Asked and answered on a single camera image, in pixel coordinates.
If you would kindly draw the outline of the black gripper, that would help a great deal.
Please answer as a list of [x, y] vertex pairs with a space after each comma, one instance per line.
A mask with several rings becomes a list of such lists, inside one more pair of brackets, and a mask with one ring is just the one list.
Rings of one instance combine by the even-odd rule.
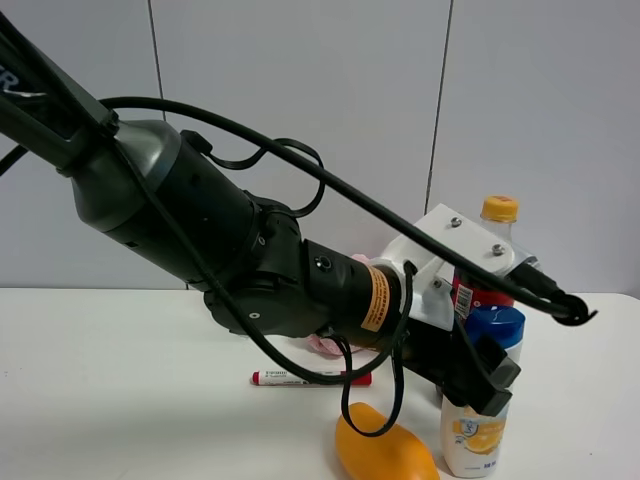
[[483, 416], [497, 416], [509, 403], [520, 366], [493, 339], [473, 345], [462, 325], [451, 331], [410, 319], [402, 348], [405, 368], [450, 394], [452, 403]]

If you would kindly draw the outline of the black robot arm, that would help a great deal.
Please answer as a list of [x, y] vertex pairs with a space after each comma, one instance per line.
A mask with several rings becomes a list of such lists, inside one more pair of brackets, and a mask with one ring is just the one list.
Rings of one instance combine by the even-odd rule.
[[366, 264], [304, 239], [300, 212], [239, 189], [209, 161], [197, 134], [160, 120], [125, 122], [121, 108], [162, 99], [97, 100], [8, 20], [1, 23], [1, 131], [68, 177], [81, 220], [204, 295], [214, 320], [249, 336], [279, 366], [323, 385], [270, 342], [320, 334], [377, 351], [397, 374], [412, 370], [454, 403], [494, 416], [519, 366], [493, 340], [417, 312], [416, 259]]

